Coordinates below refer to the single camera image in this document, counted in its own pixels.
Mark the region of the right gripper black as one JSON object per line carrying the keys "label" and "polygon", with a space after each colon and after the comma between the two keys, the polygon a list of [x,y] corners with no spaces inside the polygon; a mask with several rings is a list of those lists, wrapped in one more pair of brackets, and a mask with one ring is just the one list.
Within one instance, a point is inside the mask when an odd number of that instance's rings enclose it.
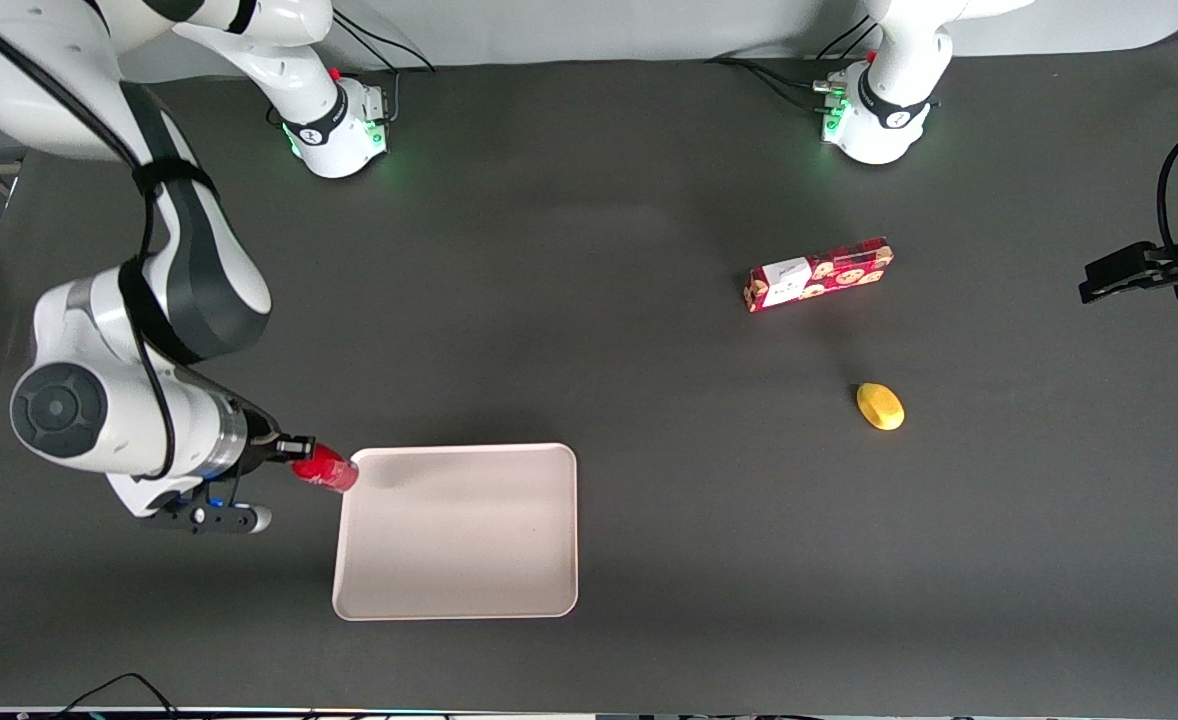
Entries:
{"label": "right gripper black", "polygon": [[262,407],[241,402],[247,440],[240,455],[240,473],[250,474],[265,462],[315,460],[318,441],[315,436],[282,436],[277,420]]}

